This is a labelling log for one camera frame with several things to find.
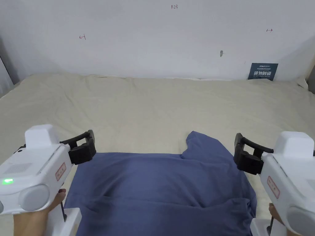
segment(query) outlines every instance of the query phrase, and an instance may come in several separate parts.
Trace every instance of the finger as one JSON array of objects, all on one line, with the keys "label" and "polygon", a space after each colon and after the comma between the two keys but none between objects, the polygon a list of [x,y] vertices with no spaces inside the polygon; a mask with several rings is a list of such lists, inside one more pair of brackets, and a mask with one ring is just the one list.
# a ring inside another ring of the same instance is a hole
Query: finger
[{"label": "finger", "polygon": [[281,224],[283,224],[280,215],[278,214],[276,208],[274,207],[274,205],[269,205],[269,212],[271,214],[271,216],[276,219],[277,221],[279,221]]},{"label": "finger", "polygon": [[56,206],[58,206],[66,197],[66,190],[61,189],[61,191],[56,195],[55,199],[51,203],[51,205],[48,207],[48,210],[53,210]]}]

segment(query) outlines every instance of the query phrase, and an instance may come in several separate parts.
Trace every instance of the folded garment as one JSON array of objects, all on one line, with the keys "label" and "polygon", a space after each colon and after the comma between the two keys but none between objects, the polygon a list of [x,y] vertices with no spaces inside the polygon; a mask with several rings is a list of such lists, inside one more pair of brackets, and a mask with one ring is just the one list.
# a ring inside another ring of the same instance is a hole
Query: folded garment
[{"label": "folded garment", "polygon": [[216,139],[191,132],[176,154],[97,153],[78,166],[65,208],[77,236],[251,235],[256,194]]}]

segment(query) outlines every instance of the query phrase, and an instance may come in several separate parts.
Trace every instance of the red arrow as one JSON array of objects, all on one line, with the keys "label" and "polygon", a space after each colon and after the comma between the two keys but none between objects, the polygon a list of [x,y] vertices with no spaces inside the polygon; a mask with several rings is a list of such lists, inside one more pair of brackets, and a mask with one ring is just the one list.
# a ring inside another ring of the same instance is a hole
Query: red arrow
[{"label": "red arrow", "polygon": [[80,37],[79,37],[79,38],[80,38],[80,39],[84,38],[84,39],[86,40],[86,38],[85,38],[85,34],[84,34],[84,36],[82,36],[82,37],[81,37],[81,35],[80,35]]}]

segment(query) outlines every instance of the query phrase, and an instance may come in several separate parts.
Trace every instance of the hand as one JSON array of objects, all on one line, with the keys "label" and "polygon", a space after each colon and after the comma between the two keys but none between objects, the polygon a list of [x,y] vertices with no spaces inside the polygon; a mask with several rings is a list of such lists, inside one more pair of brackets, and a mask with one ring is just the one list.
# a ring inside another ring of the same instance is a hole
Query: hand
[{"label": "hand", "polygon": [[60,189],[52,204],[42,211],[27,212],[13,215],[14,236],[44,236],[48,213],[66,197],[66,190]]},{"label": "hand", "polygon": [[[282,222],[275,206],[272,203],[269,203],[269,212],[274,219],[276,219],[277,221],[279,221],[281,224],[284,225],[284,223]],[[287,236],[300,236],[300,235],[295,234],[295,233],[291,232],[290,230],[287,230]]]}]

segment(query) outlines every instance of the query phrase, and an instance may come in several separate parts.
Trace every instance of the red label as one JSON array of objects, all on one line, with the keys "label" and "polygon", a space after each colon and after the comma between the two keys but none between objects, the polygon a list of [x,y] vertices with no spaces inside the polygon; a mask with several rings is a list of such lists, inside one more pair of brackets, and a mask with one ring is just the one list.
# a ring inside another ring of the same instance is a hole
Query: red label
[{"label": "red label", "polygon": [[63,173],[66,171],[66,169],[67,169],[67,168],[66,168],[66,164],[63,163],[63,164],[60,166],[59,170],[56,172],[56,179],[57,179],[57,181],[60,180],[61,176],[62,176]]},{"label": "red label", "polygon": [[278,199],[280,196],[280,190],[278,189],[275,182],[272,180],[272,178],[270,176],[268,176],[267,184],[270,187],[273,194],[275,195],[275,197]]}]

